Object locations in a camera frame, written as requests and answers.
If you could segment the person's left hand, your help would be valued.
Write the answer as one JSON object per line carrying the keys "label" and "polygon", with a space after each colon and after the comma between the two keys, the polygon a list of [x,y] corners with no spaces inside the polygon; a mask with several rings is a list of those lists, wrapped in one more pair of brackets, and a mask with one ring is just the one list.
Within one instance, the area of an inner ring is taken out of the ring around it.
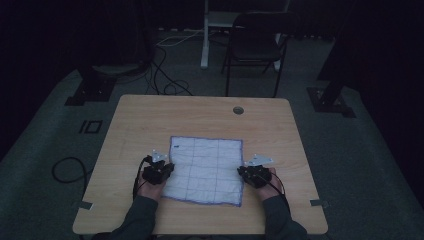
{"label": "person's left hand", "polygon": [[142,176],[139,177],[137,182],[137,195],[143,196],[146,198],[150,198],[158,202],[162,196],[163,189],[166,183],[163,182],[161,184],[151,184],[147,180],[145,180]]}

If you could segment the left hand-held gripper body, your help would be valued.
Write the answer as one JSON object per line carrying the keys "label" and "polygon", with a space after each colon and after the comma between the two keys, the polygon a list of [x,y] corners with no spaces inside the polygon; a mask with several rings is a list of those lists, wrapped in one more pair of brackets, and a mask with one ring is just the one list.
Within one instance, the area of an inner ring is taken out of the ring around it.
{"label": "left hand-held gripper body", "polygon": [[153,185],[163,183],[169,177],[166,159],[166,154],[153,150],[143,159],[148,166],[143,169],[142,177]]}

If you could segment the black folding chair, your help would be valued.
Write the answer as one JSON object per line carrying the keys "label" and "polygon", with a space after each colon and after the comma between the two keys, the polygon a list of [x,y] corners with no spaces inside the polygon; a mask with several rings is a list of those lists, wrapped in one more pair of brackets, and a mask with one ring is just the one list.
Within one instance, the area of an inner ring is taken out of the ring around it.
{"label": "black folding chair", "polygon": [[229,95],[232,67],[264,66],[266,72],[280,62],[272,97],[278,92],[287,43],[297,32],[300,19],[293,12],[246,12],[231,26],[221,72],[226,72],[225,95]]}

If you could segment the black stand with square base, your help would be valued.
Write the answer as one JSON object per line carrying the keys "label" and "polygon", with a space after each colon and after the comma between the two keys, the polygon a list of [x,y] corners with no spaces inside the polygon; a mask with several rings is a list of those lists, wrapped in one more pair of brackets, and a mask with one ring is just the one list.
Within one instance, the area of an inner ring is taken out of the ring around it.
{"label": "black stand with square base", "polygon": [[96,71],[92,66],[84,65],[77,68],[82,81],[73,96],[70,96],[66,106],[83,106],[86,102],[108,102],[117,79]]}
{"label": "black stand with square base", "polygon": [[320,107],[350,87],[377,114],[423,111],[424,0],[354,0],[320,75]]}

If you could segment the person's right hand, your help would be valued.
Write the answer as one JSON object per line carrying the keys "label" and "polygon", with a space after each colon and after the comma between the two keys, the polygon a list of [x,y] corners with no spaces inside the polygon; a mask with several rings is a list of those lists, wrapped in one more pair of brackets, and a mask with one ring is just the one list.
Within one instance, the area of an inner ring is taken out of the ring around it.
{"label": "person's right hand", "polygon": [[256,193],[261,201],[265,201],[269,198],[279,196],[282,193],[282,184],[279,178],[277,177],[276,169],[270,168],[269,171],[272,175],[270,183],[256,190]]}

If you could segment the white cloth with purple grid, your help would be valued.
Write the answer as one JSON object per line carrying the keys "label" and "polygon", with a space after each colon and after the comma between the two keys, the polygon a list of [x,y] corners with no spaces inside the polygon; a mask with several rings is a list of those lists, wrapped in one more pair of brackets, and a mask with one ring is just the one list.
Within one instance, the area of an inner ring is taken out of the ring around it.
{"label": "white cloth with purple grid", "polygon": [[172,136],[170,160],[175,165],[163,196],[196,204],[240,207],[244,184],[243,141]]}

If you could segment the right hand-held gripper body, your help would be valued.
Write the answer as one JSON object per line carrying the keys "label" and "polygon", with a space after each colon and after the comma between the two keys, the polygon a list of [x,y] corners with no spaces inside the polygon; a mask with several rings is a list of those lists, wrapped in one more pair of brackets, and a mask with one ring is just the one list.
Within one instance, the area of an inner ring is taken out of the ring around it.
{"label": "right hand-held gripper body", "polygon": [[271,173],[266,164],[273,162],[273,159],[264,155],[255,154],[246,162],[244,170],[244,180],[254,188],[264,187],[271,180]]}

